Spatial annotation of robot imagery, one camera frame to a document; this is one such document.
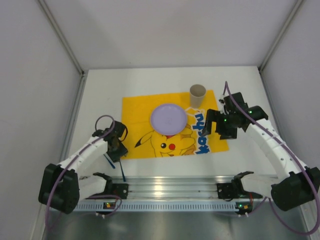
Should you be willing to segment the blue metallic fork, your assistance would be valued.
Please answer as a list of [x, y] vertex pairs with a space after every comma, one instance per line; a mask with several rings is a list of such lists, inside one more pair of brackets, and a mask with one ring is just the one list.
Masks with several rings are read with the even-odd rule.
[[110, 164], [110, 166], [115, 169], [115, 165], [113, 164], [113, 162], [108, 158], [108, 156], [106, 154], [103, 155], [105, 157], [105, 159], [108, 161], [108, 163]]

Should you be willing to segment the blue metallic spoon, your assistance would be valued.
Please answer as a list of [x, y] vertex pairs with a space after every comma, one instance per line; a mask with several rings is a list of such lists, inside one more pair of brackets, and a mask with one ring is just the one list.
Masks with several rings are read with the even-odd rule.
[[119, 160], [119, 165], [120, 165], [120, 170], [121, 170], [122, 180], [123, 180], [123, 182], [124, 182], [124, 183], [126, 183], [126, 182], [127, 182], [127, 180], [126, 180], [126, 176], [125, 176], [125, 173], [124, 173], [124, 169], [123, 169], [123, 165], [122, 165], [121, 160]]

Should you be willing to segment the beige paper cup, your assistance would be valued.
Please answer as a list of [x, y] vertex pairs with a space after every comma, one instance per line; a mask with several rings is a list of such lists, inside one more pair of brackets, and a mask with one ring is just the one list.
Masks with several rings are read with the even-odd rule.
[[207, 93], [206, 88], [201, 84], [194, 84], [189, 89], [189, 101], [192, 108], [199, 108]]

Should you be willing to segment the purple plastic plate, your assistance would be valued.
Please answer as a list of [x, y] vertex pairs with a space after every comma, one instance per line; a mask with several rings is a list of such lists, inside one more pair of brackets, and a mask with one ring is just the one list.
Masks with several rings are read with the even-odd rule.
[[171, 136], [179, 134], [187, 125], [185, 110], [177, 104], [164, 103], [157, 106], [150, 115], [150, 124], [159, 134]]

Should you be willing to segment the yellow pikachu cloth placemat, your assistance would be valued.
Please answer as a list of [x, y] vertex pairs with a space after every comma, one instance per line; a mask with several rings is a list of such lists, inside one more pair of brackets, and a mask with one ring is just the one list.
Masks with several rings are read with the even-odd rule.
[[[176, 104], [185, 110], [187, 124], [181, 133], [161, 135], [152, 128], [151, 114], [162, 104]], [[217, 108], [212, 90], [206, 92], [200, 108], [190, 107], [187, 92], [123, 98], [121, 122], [128, 129], [128, 135], [123, 139], [123, 144], [128, 149], [126, 158], [162, 158], [228, 151], [227, 141], [221, 140], [217, 133], [201, 135], [207, 110]]]

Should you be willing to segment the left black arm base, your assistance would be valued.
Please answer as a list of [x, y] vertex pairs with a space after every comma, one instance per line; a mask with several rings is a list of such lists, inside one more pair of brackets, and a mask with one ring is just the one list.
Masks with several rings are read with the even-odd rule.
[[83, 199], [127, 199], [129, 184], [126, 182], [116, 183], [112, 177], [96, 172], [89, 178], [83, 179], [84, 185], [81, 187], [80, 196]]

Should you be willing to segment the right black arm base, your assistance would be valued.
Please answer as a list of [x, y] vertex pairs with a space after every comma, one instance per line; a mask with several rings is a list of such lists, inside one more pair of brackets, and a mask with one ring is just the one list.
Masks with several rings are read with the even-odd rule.
[[227, 202], [230, 202], [233, 199], [246, 199], [250, 197], [253, 197], [253, 199], [262, 199], [263, 196], [258, 193], [245, 191], [241, 183], [241, 179], [244, 176], [247, 176], [253, 173], [254, 173], [253, 171], [241, 172], [235, 175], [231, 180], [231, 182], [217, 183], [216, 186], [217, 186], [218, 198], [225, 200]]

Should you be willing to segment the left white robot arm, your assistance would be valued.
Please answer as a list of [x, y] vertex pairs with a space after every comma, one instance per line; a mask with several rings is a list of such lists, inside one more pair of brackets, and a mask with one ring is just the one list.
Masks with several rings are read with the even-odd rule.
[[110, 127], [96, 129], [88, 142], [66, 160], [45, 169], [39, 190], [38, 201], [61, 213], [70, 214], [85, 199], [114, 198], [126, 199], [129, 185], [113, 183], [110, 176], [95, 172], [85, 175], [100, 157], [112, 165], [128, 154], [123, 140], [128, 128], [119, 121]]

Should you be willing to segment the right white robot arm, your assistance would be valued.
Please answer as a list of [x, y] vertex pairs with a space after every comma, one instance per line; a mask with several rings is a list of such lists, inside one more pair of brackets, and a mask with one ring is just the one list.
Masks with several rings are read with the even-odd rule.
[[208, 109], [202, 135], [212, 132], [212, 123], [220, 139], [236, 139], [242, 129], [261, 149], [275, 170], [277, 178], [246, 171], [231, 181], [237, 195], [255, 193], [273, 200], [282, 211], [320, 199], [320, 170], [299, 160], [280, 138], [266, 112], [258, 105], [249, 107], [240, 92], [220, 99], [221, 111]]

